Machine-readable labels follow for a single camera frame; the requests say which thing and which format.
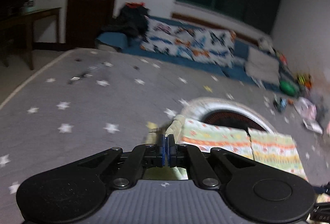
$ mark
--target sofa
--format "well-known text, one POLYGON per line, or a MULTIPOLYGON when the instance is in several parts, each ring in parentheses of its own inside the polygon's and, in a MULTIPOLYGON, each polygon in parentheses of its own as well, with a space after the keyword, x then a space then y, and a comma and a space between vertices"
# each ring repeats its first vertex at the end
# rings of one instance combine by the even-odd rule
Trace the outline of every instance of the sofa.
MULTIPOLYGON (((194 25, 186 24, 171 19, 165 19, 160 17, 150 17, 150 18, 172 26, 179 26, 185 28, 199 28, 194 25)), ((217 74, 218 76, 225 76, 230 79, 238 80, 246 84, 256 85, 256 82, 245 72, 245 61, 248 60, 250 46, 252 46, 255 49, 257 49, 257 47, 255 45, 250 45, 248 44, 248 42, 245 42, 243 40, 239 40, 239 39, 235 40, 235 49, 233 51, 235 60, 232 67, 201 63, 201 62, 191 61, 186 58, 142 50, 140 48, 141 39, 128 38, 125 34, 118 32, 104 32, 96 38, 95 43, 97 47, 100 47, 101 45, 111 46, 115 48, 117 51, 122 52, 124 54, 139 55, 142 57, 154 58, 160 61, 170 62, 198 70, 207 71, 213 74, 217 74)), ((268 90, 274 92, 280 92, 280 88, 278 85, 267 82, 263 82, 263 85, 268 90)))

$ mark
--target black circular pad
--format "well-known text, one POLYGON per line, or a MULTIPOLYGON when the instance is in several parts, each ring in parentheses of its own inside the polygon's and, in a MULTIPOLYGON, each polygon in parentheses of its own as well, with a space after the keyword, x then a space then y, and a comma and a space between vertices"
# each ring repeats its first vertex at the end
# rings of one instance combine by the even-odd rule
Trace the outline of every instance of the black circular pad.
POLYGON ((293 223, 312 210, 315 193, 304 179, 264 165, 239 169, 225 195, 240 214, 262 223, 293 223))
POLYGON ((25 219, 49 224, 81 220, 96 211, 105 197, 103 182, 84 167, 35 175, 24 181, 16 194, 25 219))

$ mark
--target green ball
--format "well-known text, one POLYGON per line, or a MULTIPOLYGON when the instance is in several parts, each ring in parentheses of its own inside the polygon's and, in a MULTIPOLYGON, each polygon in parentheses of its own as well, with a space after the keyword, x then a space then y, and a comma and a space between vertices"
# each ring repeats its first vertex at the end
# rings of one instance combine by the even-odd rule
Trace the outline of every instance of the green ball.
POLYGON ((279 88, 283 91, 283 93, 294 97, 297 94, 296 89, 287 81, 280 81, 279 88))

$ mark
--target yellow star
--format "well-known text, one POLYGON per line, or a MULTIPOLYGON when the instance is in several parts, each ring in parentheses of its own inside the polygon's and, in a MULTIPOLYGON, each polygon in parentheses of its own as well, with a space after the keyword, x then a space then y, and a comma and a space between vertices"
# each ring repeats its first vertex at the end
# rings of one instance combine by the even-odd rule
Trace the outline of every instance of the yellow star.
POLYGON ((204 88, 206 91, 213 93, 212 89, 209 86, 204 86, 204 88))
POLYGON ((146 126, 147 126, 149 129, 155 129, 155 128, 158 127, 157 124, 152 123, 152 122, 147 122, 146 126))

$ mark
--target colorful blanket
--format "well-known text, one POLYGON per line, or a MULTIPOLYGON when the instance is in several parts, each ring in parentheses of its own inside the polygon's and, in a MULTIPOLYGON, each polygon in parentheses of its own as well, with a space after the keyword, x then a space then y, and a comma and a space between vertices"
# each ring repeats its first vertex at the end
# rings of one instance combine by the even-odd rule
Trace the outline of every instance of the colorful blanket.
POLYGON ((296 144, 291 136, 249 129, 255 161, 306 179, 296 144))
POLYGON ((244 130, 240 129, 186 119, 177 143, 192 144, 204 152, 220 147, 253 160, 250 138, 244 130))
POLYGON ((232 67, 235 38, 233 31, 185 28, 149 19, 146 40, 140 47, 143 50, 184 57, 196 62, 232 67))
POLYGON ((307 180, 295 142, 291 136, 205 124, 186 118, 177 144, 187 143, 210 152, 220 147, 262 164, 295 174, 307 180))

